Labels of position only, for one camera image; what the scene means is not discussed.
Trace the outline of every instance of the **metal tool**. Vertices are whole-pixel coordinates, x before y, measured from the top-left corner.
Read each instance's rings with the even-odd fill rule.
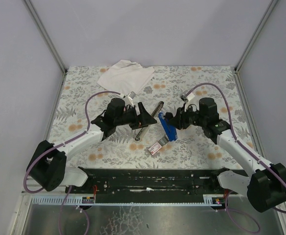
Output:
[[[155,110],[152,112],[151,116],[154,118],[162,109],[164,102],[159,102],[157,107],[155,108]],[[147,127],[143,127],[137,134],[137,136],[135,137],[135,141],[140,141],[141,139],[143,139],[143,137],[145,136],[145,134],[147,133],[148,129],[149,129],[150,125]]]

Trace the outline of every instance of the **white wall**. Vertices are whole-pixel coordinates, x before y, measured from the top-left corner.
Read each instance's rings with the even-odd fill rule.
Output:
[[[240,74],[266,156],[286,166],[286,0],[278,3]]]
[[[235,65],[271,0],[32,0],[68,66]]]
[[[61,72],[21,0],[0,0],[0,235],[43,139]]]

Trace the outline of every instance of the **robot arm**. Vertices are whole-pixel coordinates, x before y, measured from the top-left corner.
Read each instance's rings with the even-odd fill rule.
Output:
[[[136,113],[133,105],[133,93],[121,98],[113,98],[108,104],[104,114],[99,115],[90,122],[89,128],[66,140],[49,143],[42,141],[28,167],[43,153],[60,146],[42,157],[30,170],[29,175],[37,181],[46,191],[52,191],[59,185],[82,186],[88,176],[79,168],[66,167],[66,162],[74,155],[88,146],[96,144],[112,135],[117,126],[129,125],[132,130],[156,124],[157,121],[145,110],[142,102],[138,103],[140,113]]]
[[[249,202],[259,212],[264,212],[286,201],[286,188],[259,164],[259,161],[269,166],[286,183],[286,168],[282,164],[272,164],[236,137],[230,124],[219,118],[217,105],[212,98],[200,99],[199,110],[195,111],[193,111],[193,94],[187,97],[182,96],[182,99],[185,104],[177,109],[176,116],[169,120],[169,124],[179,130],[186,129],[190,125],[201,127],[205,136],[227,151],[247,174],[247,176],[241,176],[229,169],[221,169],[218,172],[217,181],[222,188],[247,196]],[[173,115],[167,113],[166,116],[172,117]],[[255,160],[238,144],[238,141],[247,150],[256,154],[259,160]]]

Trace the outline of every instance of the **white towel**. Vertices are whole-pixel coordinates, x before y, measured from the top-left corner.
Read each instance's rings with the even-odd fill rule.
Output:
[[[154,68],[143,68],[136,62],[129,60],[120,60],[111,66],[98,79],[97,83],[108,91],[136,94],[146,86],[154,75]]]

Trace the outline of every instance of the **table surface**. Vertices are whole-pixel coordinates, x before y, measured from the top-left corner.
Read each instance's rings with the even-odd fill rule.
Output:
[[[109,67],[70,67],[61,94],[49,141],[63,140],[85,129],[84,113],[86,100],[104,89],[97,80]],[[194,85],[211,82],[224,92],[238,135],[252,146],[246,118],[238,96],[234,77],[229,66],[155,66],[153,79],[134,99],[143,102],[146,110],[152,112],[158,102],[163,101],[163,112],[172,112],[183,105],[179,96]],[[214,87],[201,86],[194,91],[196,98],[212,97],[218,105],[220,118],[228,120],[227,109],[220,93]],[[89,102],[88,114],[94,119],[106,108],[113,94],[96,96]],[[74,156],[67,166],[87,168],[192,168],[217,169],[227,167],[241,169],[241,166],[223,149],[207,139],[201,128],[191,126],[177,131],[178,140],[166,144],[154,156],[148,148],[161,139],[165,132],[158,120],[140,142],[134,141],[135,133],[129,126],[117,127],[108,139],[88,147]]]

